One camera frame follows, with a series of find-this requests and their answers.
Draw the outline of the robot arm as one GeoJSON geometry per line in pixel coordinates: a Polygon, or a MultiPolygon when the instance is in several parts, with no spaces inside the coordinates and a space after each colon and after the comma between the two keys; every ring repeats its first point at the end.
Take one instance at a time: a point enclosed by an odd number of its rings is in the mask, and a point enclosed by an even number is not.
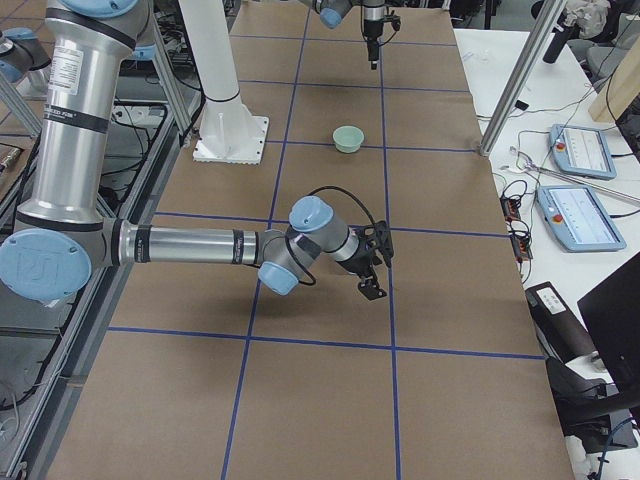
{"type": "Polygon", "coordinates": [[[361,16],[361,35],[366,43],[370,67],[372,70],[378,68],[384,25],[393,22],[385,1],[301,0],[301,3],[315,12],[322,24],[329,29],[337,28],[353,9],[358,10],[361,16]]]}
{"type": "Polygon", "coordinates": [[[389,265],[388,225],[348,226],[317,192],[298,200],[285,231],[175,229],[106,218],[96,206],[121,63],[155,37],[147,1],[51,1],[55,48],[40,158],[30,197],[1,246],[2,282],[49,303],[84,287],[102,267],[189,262],[247,265],[277,294],[313,285],[311,266],[331,257],[358,278],[368,299],[384,296],[376,274],[389,265]]]}

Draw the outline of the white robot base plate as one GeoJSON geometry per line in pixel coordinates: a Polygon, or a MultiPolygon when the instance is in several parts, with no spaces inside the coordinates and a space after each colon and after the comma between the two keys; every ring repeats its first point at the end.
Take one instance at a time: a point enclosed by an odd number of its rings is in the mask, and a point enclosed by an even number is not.
{"type": "Polygon", "coordinates": [[[198,162],[259,164],[268,128],[268,117],[250,115],[239,124],[232,124],[222,113],[217,117],[205,115],[193,159],[198,162]]]}

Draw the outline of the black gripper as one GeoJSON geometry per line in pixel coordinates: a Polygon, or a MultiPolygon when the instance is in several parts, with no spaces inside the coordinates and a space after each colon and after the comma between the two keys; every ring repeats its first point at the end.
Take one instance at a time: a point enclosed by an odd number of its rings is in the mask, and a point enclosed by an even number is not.
{"type": "Polygon", "coordinates": [[[371,70],[377,70],[377,63],[380,57],[379,39],[382,36],[382,22],[379,20],[363,21],[363,37],[366,42],[368,60],[371,70]]]}
{"type": "Polygon", "coordinates": [[[375,267],[382,264],[378,257],[379,242],[375,235],[358,238],[359,244],[356,252],[347,260],[341,262],[341,267],[351,274],[360,277],[358,291],[369,301],[382,299],[387,292],[380,286],[376,276],[375,267]]]}

